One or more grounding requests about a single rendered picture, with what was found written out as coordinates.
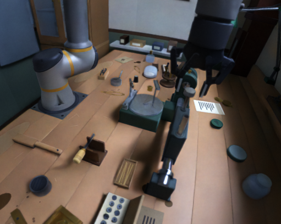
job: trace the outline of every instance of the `box on shelf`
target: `box on shelf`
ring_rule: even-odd
[[[164,48],[164,43],[155,41],[153,43],[152,49],[153,51],[162,51]]]
[[[129,35],[122,35],[119,38],[119,44],[126,45],[127,43],[129,43]]]
[[[134,46],[134,47],[144,47],[145,44],[146,41],[143,40],[133,39],[130,41],[130,46]]]
[[[167,46],[167,52],[170,53],[173,47],[178,45],[178,41],[169,41]]]

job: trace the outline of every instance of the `table surface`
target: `table surface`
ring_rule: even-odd
[[[133,58],[122,64],[115,59]],[[10,193],[10,202],[0,210],[0,223],[13,223],[10,213],[18,208],[27,223],[45,222],[60,205],[66,207],[83,223],[94,223],[104,196],[113,194],[133,199],[143,194],[142,186],[150,181],[153,172],[161,168],[161,156],[170,123],[161,121],[156,133],[118,122],[119,109],[129,94],[129,78],[139,76],[135,89],[139,93],[153,94],[147,86],[153,80],[134,70],[143,72],[149,63],[144,55],[112,51],[100,63],[112,61],[106,80],[99,80],[96,71],[78,76],[90,78],[77,82],[78,76],[69,79],[70,87],[88,94],[66,118],[60,120],[29,109],[0,132],[0,195]],[[169,60],[155,58],[161,65]],[[123,84],[110,85],[110,79],[123,70]],[[164,213],[163,224],[199,223],[281,223],[281,177],[271,154],[272,146],[250,103],[247,79],[229,75],[224,82],[211,86],[208,95],[199,99],[205,72],[197,70],[196,96],[190,100],[188,138],[173,166],[177,186],[172,194],[172,207],[164,200],[145,195],[143,206]],[[124,93],[113,96],[104,91]],[[169,100],[173,88],[161,87],[157,97]],[[199,113],[193,100],[216,102],[214,97],[229,100],[233,108],[223,107],[225,115]],[[223,122],[223,128],[213,129],[212,119]],[[31,149],[11,140],[19,130],[25,135],[63,150],[61,155],[45,150]],[[95,133],[95,139],[104,141],[108,151],[100,167],[82,161],[73,163],[73,157],[86,137]],[[232,161],[226,149],[236,144],[247,152],[243,163]],[[113,184],[115,174],[124,158],[138,162],[130,189]],[[242,181],[252,173],[265,173],[273,182],[271,192],[261,200],[248,198],[241,189]],[[30,181],[37,175],[46,175],[52,183],[51,192],[37,197],[29,190]]]

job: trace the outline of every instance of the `white tray with holes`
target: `white tray with holes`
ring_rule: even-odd
[[[95,224],[122,224],[130,200],[108,193]]]

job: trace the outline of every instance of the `small black box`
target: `small black box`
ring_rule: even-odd
[[[119,38],[119,44],[126,45],[127,43],[129,43],[129,35],[122,35]]]

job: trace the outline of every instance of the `green wall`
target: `green wall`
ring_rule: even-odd
[[[125,33],[109,32],[109,42],[113,43],[114,41],[119,41],[119,38],[122,35],[126,35],[126,34]],[[158,42],[164,43],[164,48],[167,48],[168,41],[165,41],[165,40],[154,39],[154,38],[149,38],[149,37],[142,37],[142,36],[137,36],[137,35],[129,35],[129,36],[130,36],[129,40],[132,40],[132,39],[145,40],[147,45],[153,45],[153,42],[158,41]],[[185,44],[183,44],[183,43],[178,43],[178,45],[177,45],[177,47],[181,47],[181,48],[184,47],[184,46],[185,46]],[[118,49],[118,50],[122,50],[122,51],[124,50],[124,49],[120,49],[120,48],[110,47],[109,51],[113,51],[114,49]],[[128,52],[147,55],[147,53],[137,52],[137,51],[128,51]],[[170,57],[162,57],[160,55],[156,55],[156,57],[170,59]],[[186,61],[185,56],[183,55],[182,59],[181,60],[178,59],[178,61]]]
[[[0,66],[0,126],[41,96],[32,57]]]

